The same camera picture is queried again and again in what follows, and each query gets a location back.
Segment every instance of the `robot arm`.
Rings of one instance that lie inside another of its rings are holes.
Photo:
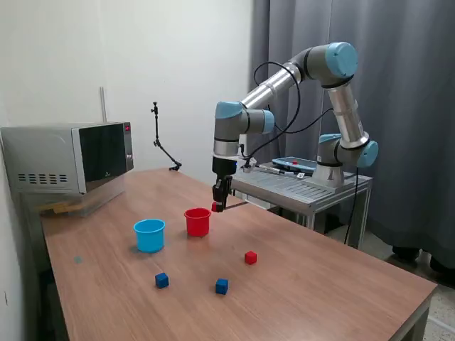
[[[341,134],[321,136],[316,177],[323,183],[324,167],[341,167],[343,163],[370,166],[378,154],[378,144],[363,131],[357,102],[350,80],[357,70],[357,52],[348,43],[332,43],[308,48],[284,64],[286,70],[259,84],[240,102],[219,102],[215,112],[215,136],[212,171],[217,174],[213,186],[216,211],[222,212],[230,190],[240,134],[266,134],[273,130],[274,116],[263,110],[279,93],[292,87],[295,80],[318,80],[328,90]]]

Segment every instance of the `tiled floor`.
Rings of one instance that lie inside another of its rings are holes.
[[[343,241],[345,233],[346,227],[340,227],[330,232],[329,237]],[[430,257],[427,253],[422,253],[416,262],[407,264],[393,255],[391,246],[387,245],[370,232],[365,233],[361,249],[376,258],[387,261],[388,263],[417,274],[418,276],[425,277],[430,281],[437,282],[439,285],[437,292],[433,296],[429,314],[437,320],[455,328],[455,281],[450,278],[444,278],[432,271],[429,267]],[[439,327],[432,321],[428,321],[424,340],[455,341],[455,334]]]

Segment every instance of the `red cup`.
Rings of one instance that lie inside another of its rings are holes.
[[[204,237],[208,233],[211,211],[206,208],[192,208],[185,212],[186,231],[193,237]]]

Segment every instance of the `gray curtain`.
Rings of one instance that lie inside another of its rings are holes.
[[[430,252],[455,268],[455,1],[257,0],[253,66],[285,62],[313,45],[347,41],[359,52],[353,91],[363,126],[380,144],[369,228],[398,247]],[[261,80],[275,72],[264,70]],[[316,81],[300,86],[302,108],[293,129],[331,106]],[[295,90],[272,105],[284,126]],[[280,138],[258,153],[315,159],[319,134],[338,132],[327,114],[321,125]],[[253,139],[249,150],[259,143]]]

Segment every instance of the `red cube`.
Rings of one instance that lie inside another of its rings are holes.
[[[257,254],[254,253],[253,251],[248,251],[245,254],[245,263],[251,265],[256,262],[257,262]]]

